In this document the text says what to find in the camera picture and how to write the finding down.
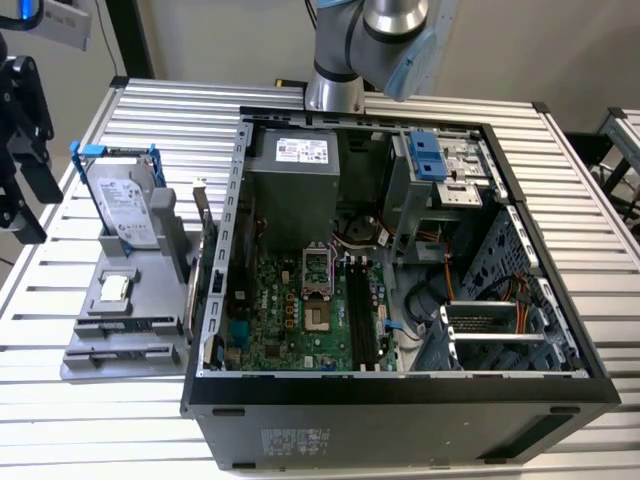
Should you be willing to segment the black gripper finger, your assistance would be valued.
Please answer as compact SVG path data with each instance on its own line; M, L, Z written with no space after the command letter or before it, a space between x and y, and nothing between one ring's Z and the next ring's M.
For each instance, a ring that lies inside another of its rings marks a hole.
M1 150L1 230L23 245L42 244L47 235L27 205L16 180L16 167L7 149Z
M57 204L63 195L51 171L47 142L54 128L35 60L9 56L4 61L4 160L6 174L21 172L36 198Z

